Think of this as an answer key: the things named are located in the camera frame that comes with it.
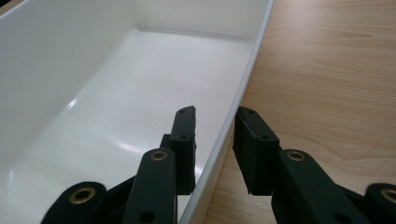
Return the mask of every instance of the wooden table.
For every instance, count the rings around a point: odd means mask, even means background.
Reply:
[[[396,184],[396,1],[276,0],[243,106],[363,194]],[[229,149],[205,223],[276,223]]]

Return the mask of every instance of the brass ring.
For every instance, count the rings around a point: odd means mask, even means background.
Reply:
[[[77,189],[70,195],[69,201],[73,204],[80,204],[89,201],[94,195],[96,191],[92,187],[85,187],[81,189]]]
[[[291,151],[288,152],[288,157],[294,161],[304,161],[305,160],[305,155],[301,152],[297,151]]]
[[[388,201],[396,203],[396,189],[381,189],[381,194]]]
[[[168,153],[164,151],[155,151],[151,153],[150,157],[154,161],[163,161],[168,157]]]

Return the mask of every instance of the white container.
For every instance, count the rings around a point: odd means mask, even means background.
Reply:
[[[0,223],[38,223],[81,181],[135,175],[197,108],[200,222],[273,0],[26,0],[0,16]]]

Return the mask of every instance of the white plastic bin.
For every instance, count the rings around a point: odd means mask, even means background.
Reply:
[[[273,0],[26,0],[0,16],[0,223],[38,223],[81,181],[135,175],[197,108],[200,222]]]

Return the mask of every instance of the black metal part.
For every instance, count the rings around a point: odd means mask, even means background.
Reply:
[[[106,188],[95,182],[82,182],[65,190],[49,209],[42,224],[100,223],[101,204]]]
[[[282,150],[257,112],[239,107],[233,151],[253,195],[271,195],[277,223],[396,223],[396,186],[371,185],[363,196],[336,185],[300,150]]]
[[[175,114],[170,134],[165,134],[161,147],[170,148],[177,160],[177,195],[190,195],[195,188],[195,107],[187,106]]]
[[[235,116],[233,151],[249,193],[271,195],[273,162],[279,150],[279,139],[260,115],[240,106]]]
[[[176,222],[175,154],[167,148],[153,149],[143,155],[121,223]]]

